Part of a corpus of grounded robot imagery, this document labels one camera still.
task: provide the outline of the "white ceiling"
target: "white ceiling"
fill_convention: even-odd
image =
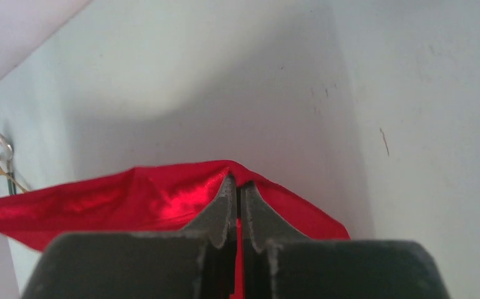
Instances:
[[[91,0],[0,0],[0,79]]]

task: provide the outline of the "red cloth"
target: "red cloth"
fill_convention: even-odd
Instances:
[[[0,198],[0,233],[43,251],[57,235],[74,230],[177,230],[214,199],[229,173],[238,186],[254,181],[266,202],[309,237],[348,239],[342,224],[233,161],[137,167]],[[235,295],[242,298],[241,254],[237,256],[236,280]]]

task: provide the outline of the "scratch mark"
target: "scratch mark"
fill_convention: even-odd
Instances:
[[[388,151],[387,139],[385,139],[385,133],[383,132],[382,128],[380,128],[380,133],[383,136],[383,142],[385,143],[385,148],[387,149],[387,156],[390,157],[390,153]]]

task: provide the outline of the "wall stain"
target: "wall stain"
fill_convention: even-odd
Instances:
[[[382,128],[380,128],[380,133],[382,134],[383,142],[385,143],[385,148],[387,149],[387,156],[390,157],[390,153],[389,153],[388,145],[387,145],[387,140],[385,138],[385,133],[383,132]]]

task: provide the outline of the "red satin fabric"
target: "red satin fabric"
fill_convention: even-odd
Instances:
[[[214,199],[229,173],[238,186],[254,181],[266,202],[309,237],[348,239],[342,224],[233,161],[138,167],[0,198],[0,232],[42,251],[57,235],[74,230],[177,230]],[[241,254],[237,256],[237,298],[243,297],[240,258]]]

